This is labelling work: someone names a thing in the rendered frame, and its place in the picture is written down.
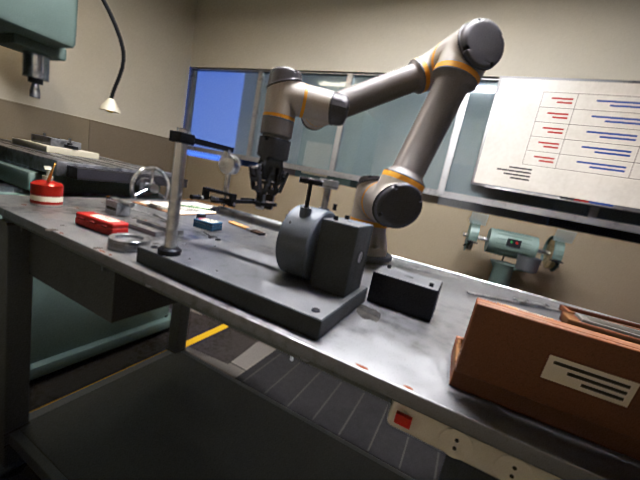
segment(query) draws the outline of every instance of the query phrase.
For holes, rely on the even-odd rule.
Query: table leg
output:
[[[29,422],[31,290],[29,232],[0,221],[0,464],[7,437]]]
[[[169,326],[169,347],[173,353],[184,351],[187,343],[187,327],[189,326],[189,307],[174,303],[171,309],[171,324]]]

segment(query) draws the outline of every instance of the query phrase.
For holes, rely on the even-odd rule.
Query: metal ring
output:
[[[151,242],[151,237],[141,233],[112,233],[107,241],[107,248],[115,252],[131,253],[141,245]]]

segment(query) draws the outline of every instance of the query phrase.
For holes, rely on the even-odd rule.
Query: yellow floor line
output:
[[[226,330],[227,328],[229,328],[229,326],[223,323],[222,325],[218,325],[217,327],[212,328],[211,330],[207,330],[206,332],[201,333],[200,335],[196,335],[195,337],[187,340],[187,347],[190,347],[191,345],[195,345],[196,343],[201,342],[202,340],[212,337],[216,333],[220,333],[223,330]]]
[[[131,367],[135,367],[135,366],[136,366],[136,365],[138,365],[139,363],[146,362],[147,360],[150,360],[150,359],[152,359],[153,357],[157,357],[158,355],[160,355],[160,354],[162,354],[162,353],[164,353],[164,352],[166,352],[166,350],[163,350],[163,351],[161,351],[161,352],[158,352],[158,353],[156,353],[155,355],[151,355],[150,357],[145,358],[144,360],[140,360],[139,362],[136,362],[136,363],[134,363],[133,365],[129,365],[128,367],[125,367],[125,368],[123,368],[122,370],[118,370],[116,373],[112,373],[111,375],[107,375],[106,377],[101,378],[100,380],[96,380],[95,382],[90,383],[89,385],[85,385],[84,387],[79,388],[78,390],[76,390],[76,391],[74,391],[74,392],[67,393],[66,395],[64,395],[64,396],[62,396],[62,397],[60,397],[60,398],[56,398],[55,400],[52,400],[52,401],[51,401],[51,402],[49,402],[49,403],[45,403],[44,405],[39,406],[38,408],[34,408],[33,410],[29,411],[29,413],[37,412],[37,411],[38,411],[38,410],[40,410],[41,408],[44,408],[44,407],[46,407],[46,406],[49,406],[49,405],[51,405],[52,403],[56,403],[58,400],[62,400],[63,398],[66,398],[66,397],[68,397],[68,396],[70,396],[70,395],[73,395],[74,393],[78,393],[79,391],[84,390],[85,388],[89,388],[91,385],[95,385],[96,383],[101,382],[101,381],[103,381],[103,380],[106,380],[106,379],[107,379],[107,378],[109,378],[109,377],[113,377],[114,375],[117,375],[117,374],[119,374],[120,372],[124,372],[125,370],[127,370],[127,369],[129,369],[129,368],[131,368]]]

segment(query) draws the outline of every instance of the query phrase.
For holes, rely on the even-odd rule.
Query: wooden box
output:
[[[640,344],[478,299],[450,384],[640,460]]]

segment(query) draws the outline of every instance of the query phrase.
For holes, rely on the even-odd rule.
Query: whiteboard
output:
[[[640,209],[640,84],[502,78],[473,183]]]

